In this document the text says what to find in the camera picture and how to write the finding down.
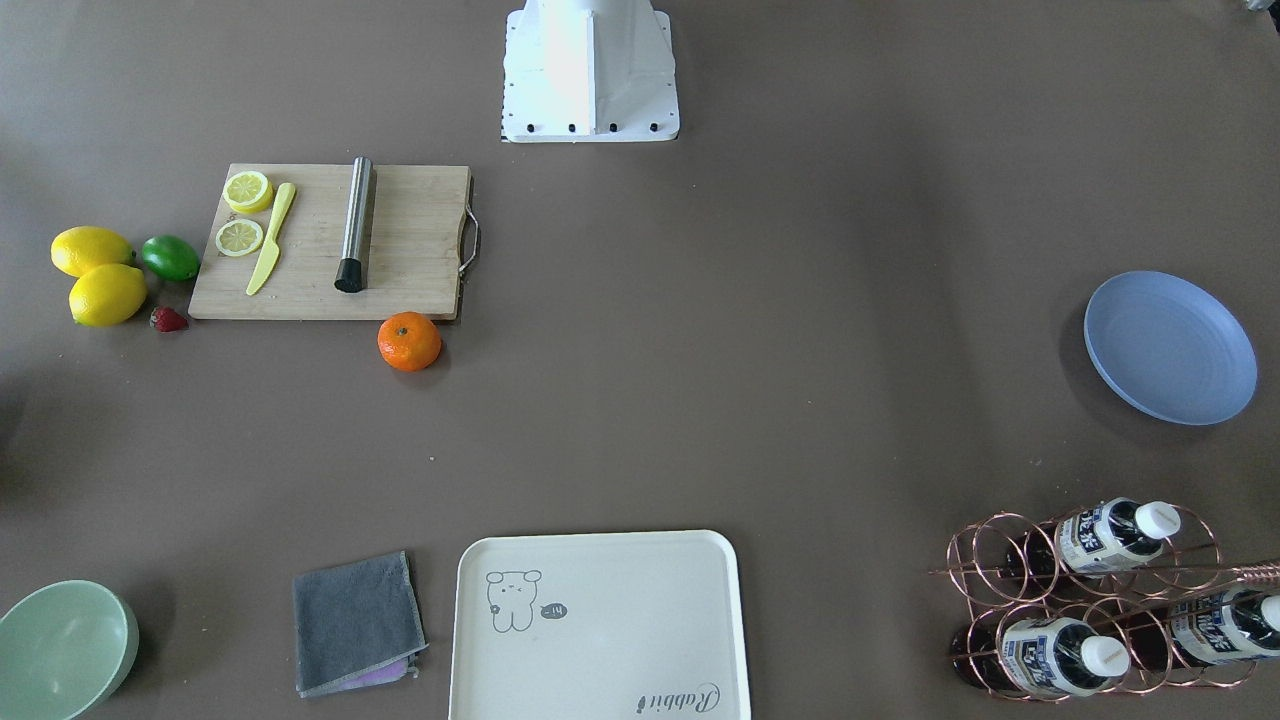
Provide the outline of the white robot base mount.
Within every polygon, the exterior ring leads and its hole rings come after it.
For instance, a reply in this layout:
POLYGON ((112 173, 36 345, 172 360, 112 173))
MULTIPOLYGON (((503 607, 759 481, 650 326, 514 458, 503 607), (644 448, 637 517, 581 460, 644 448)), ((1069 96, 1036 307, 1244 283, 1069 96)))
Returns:
POLYGON ((506 17, 500 140, 678 137, 671 18, 649 1, 526 1, 506 17))

